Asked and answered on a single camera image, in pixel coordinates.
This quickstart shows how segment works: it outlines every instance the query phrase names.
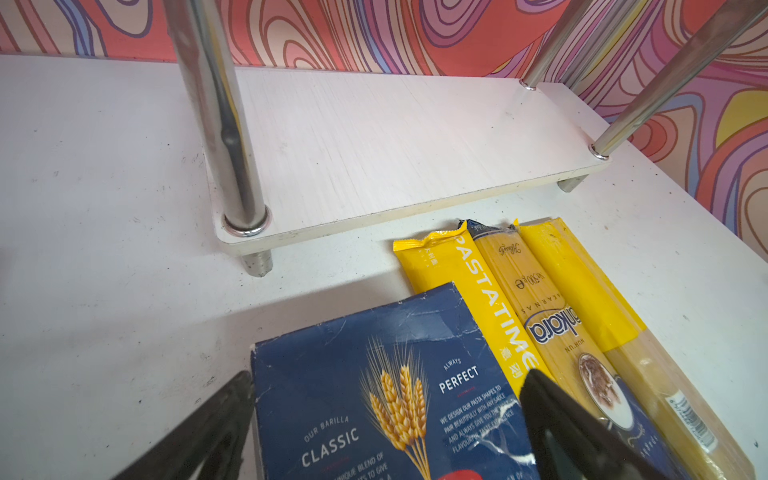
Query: wheat illustration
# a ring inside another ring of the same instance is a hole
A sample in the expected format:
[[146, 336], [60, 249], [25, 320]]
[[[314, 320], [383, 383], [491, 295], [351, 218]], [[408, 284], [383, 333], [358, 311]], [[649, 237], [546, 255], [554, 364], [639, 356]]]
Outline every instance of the wheat illustration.
[[405, 347], [395, 351], [394, 357], [395, 362], [380, 342], [371, 342], [368, 369], [361, 378], [363, 398], [373, 425], [411, 459], [424, 480], [432, 480], [425, 442], [428, 405], [421, 363]]

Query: spaghetti package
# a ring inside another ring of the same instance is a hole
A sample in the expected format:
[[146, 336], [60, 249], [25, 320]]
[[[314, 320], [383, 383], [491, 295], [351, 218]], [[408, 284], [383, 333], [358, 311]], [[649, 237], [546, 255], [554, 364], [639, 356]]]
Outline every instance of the spaghetti package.
[[697, 478], [755, 478], [754, 467], [696, 388], [560, 219], [519, 227], [522, 239]]
[[468, 230], [555, 382], [668, 478], [690, 478], [624, 380], [514, 229]]
[[415, 293], [451, 282], [456, 285], [515, 395], [519, 397], [530, 369], [550, 375], [465, 223], [458, 230], [433, 232], [423, 240], [398, 240], [392, 249]]

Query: colorful wallpaper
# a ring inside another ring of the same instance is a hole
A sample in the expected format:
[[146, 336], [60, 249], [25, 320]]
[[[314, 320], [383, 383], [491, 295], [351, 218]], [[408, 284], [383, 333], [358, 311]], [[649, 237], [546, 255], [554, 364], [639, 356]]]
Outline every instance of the colorful wallpaper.
[[[594, 0], [560, 81], [617, 0]], [[218, 0], [240, 65], [520, 77], [567, 0]], [[723, 0], [637, 0], [574, 91], [608, 121]], [[158, 0], [0, 0], [0, 52], [173, 61]], [[768, 260], [768, 19], [632, 138]]]

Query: metal ring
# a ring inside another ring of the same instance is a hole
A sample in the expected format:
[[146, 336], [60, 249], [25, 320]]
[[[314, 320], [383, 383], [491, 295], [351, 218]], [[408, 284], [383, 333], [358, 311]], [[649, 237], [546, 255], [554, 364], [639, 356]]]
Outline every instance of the metal ring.
[[221, 217], [222, 217], [221, 223], [223, 224], [224, 229], [228, 233], [234, 235], [235, 237], [248, 238], [248, 237], [255, 237], [259, 233], [263, 232], [270, 225], [270, 222], [272, 221], [272, 212], [270, 212], [270, 208], [265, 205], [263, 220], [261, 220], [261, 223], [259, 223], [258, 225], [256, 225], [254, 228], [250, 230], [240, 230], [236, 228], [234, 225], [232, 225], [229, 220], [227, 220], [226, 215], [222, 215]]
[[528, 84], [525, 83], [522, 78], [519, 81], [520, 81], [520, 85], [525, 87], [525, 90], [530, 90], [530, 91], [535, 91], [536, 90], [536, 87], [529, 87]]
[[595, 151], [595, 149], [594, 149], [594, 144], [590, 144], [590, 145], [589, 145], [589, 152], [590, 152], [591, 154], [593, 154], [593, 155], [594, 155], [594, 156], [595, 156], [595, 157], [596, 157], [598, 160], [603, 160], [603, 161], [605, 161], [605, 160], [607, 160], [607, 159], [608, 159], [608, 156], [607, 156], [607, 155], [600, 155], [600, 154], [599, 154], [597, 151]]

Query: yellow label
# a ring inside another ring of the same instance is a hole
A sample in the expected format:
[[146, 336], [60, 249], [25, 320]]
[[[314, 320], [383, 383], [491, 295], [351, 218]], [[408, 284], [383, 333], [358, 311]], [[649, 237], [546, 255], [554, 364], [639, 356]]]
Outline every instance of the yellow label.
[[424, 240], [398, 240], [392, 249], [416, 293], [448, 282], [456, 285], [515, 395], [520, 396], [530, 369], [539, 369], [551, 378], [469, 236], [466, 222], [458, 230], [432, 232]]
[[561, 218], [518, 229], [600, 350], [622, 346], [646, 329]]

